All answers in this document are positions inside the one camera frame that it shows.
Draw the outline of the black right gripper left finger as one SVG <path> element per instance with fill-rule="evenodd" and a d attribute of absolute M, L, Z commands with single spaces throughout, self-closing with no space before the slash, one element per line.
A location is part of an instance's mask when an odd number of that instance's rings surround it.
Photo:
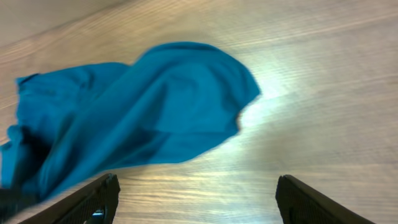
<path fill-rule="evenodd" d="M 121 189 L 105 174 L 21 224 L 112 224 Z"/>

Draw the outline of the dark blue polo shirt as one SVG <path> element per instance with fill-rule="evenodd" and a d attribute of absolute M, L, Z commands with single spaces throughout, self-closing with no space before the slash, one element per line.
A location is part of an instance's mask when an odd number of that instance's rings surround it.
<path fill-rule="evenodd" d="M 16 124 L 1 146 L 1 218 L 104 170 L 179 163 L 238 132 L 260 93 L 251 72 L 197 42 L 16 80 Z"/>

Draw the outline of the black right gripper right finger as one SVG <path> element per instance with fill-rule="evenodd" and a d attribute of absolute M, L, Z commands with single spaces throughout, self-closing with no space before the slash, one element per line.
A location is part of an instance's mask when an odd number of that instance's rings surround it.
<path fill-rule="evenodd" d="M 275 199 L 284 224 L 374 224 L 292 175 L 279 177 Z"/>

